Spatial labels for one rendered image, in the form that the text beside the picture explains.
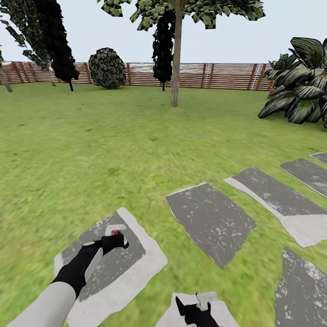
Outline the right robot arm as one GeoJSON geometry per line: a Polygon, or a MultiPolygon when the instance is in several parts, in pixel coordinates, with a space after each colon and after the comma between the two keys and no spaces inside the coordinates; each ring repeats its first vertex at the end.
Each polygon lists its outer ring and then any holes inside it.
{"type": "Polygon", "coordinates": [[[215,291],[197,292],[199,303],[184,306],[179,297],[176,297],[176,303],[181,316],[185,316],[186,324],[196,324],[197,327],[220,327],[214,318],[210,315],[210,302],[218,300],[215,291]]]}

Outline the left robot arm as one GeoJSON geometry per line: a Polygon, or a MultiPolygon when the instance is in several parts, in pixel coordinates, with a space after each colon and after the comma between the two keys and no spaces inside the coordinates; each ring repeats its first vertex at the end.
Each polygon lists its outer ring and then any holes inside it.
{"type": "Polygon", "coordinates": [[[62,327],[102,257],[124,246],[125,225],[109,225],[101,240],[82,246],[77,256],[64,265],[52,283],[6,327],[62,327]]]}

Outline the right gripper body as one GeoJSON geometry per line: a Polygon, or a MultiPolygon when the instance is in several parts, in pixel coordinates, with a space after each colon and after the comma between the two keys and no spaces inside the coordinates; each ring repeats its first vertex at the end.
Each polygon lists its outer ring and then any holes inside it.
{"type": "Polygon", "coordinates": [[[185,308],[185,322],[186,324],[196,324],[197,327],[205,327],[206,324],[214,320],[214,318],[210,315],[211,312],[211,304],[208,303],[208,310],[202,311],[197,307],[196,304],[187,305],[185,308]]]}

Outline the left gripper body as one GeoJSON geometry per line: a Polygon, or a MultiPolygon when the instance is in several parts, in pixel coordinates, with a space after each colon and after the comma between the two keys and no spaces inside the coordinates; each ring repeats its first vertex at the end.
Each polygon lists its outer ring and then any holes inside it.
{"type": "Polygon", "coordinates": [[[124,246],[124,236],[122,233],[120,233],[120,235],[109,235],[109,236],[107,236],[105,233],[105,235],[102,236],[101,239],[108,241],[109,250],[124,246]]]}

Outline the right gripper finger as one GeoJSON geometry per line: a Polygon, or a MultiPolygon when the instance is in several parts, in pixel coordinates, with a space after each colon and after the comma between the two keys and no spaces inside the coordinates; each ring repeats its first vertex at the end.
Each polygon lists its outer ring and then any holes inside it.
{"type": "Polygon", "coordinates": [[[179,313],[181,316],[184,316],[185,315],[185,308],[186,306],[184,306],[181,301],[179,300],[179,297],[176,297],[176,303],[177,303],[177,306],[178,306],[178,310],[179,310],[179,313]]]}

